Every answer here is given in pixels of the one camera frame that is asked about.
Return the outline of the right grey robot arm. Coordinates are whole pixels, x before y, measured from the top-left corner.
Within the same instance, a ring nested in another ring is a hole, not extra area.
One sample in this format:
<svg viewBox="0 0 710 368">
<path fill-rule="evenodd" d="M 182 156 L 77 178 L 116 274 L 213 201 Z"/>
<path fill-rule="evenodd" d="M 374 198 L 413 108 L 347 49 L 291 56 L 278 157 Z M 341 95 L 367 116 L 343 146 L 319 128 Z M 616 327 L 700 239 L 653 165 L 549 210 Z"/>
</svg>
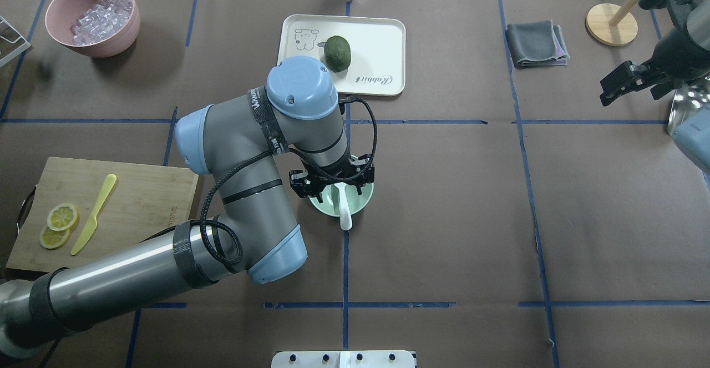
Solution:
<svg viewBox="0 0 710 368">
<path fill-rule="evenodd" d="M 709 171 L 708 0 L 639 0 L 639 7 L 666 9 L 673 27 L 641 64 L 621 63 L 600 82 L 606 107 L 627 93 L 650 89 L 654 99 L 673 93 L 667 133 L 700 170 Z"/>
</svg>

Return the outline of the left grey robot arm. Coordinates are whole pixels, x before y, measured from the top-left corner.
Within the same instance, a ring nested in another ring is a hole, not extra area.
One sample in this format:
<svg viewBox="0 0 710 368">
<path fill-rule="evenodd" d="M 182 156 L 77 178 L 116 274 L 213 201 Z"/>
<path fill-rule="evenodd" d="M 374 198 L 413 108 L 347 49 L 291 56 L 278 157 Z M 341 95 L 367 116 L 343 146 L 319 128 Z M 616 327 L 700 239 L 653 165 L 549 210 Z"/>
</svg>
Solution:
<svg viewBox="0 0 710 368">
<path fill-rule="evenodd" d="M 266 284 L 295 272 L 307 250 L 274 157 L 302 160 L 304 170 L 288 175 L 299 198 L 319 198 L 328 184 L 373 183 L 374 153 L 353 160 L 346 135 L 341 106 L 356 101 L 339 97 L 325 63 L 296 56 L 265 85 L 180 118 L 186 165 L 215 179 L 199 218 L 83 266 L 2 284 L 2 366 L 228 275 L 245 271 Z"/>
</svg>

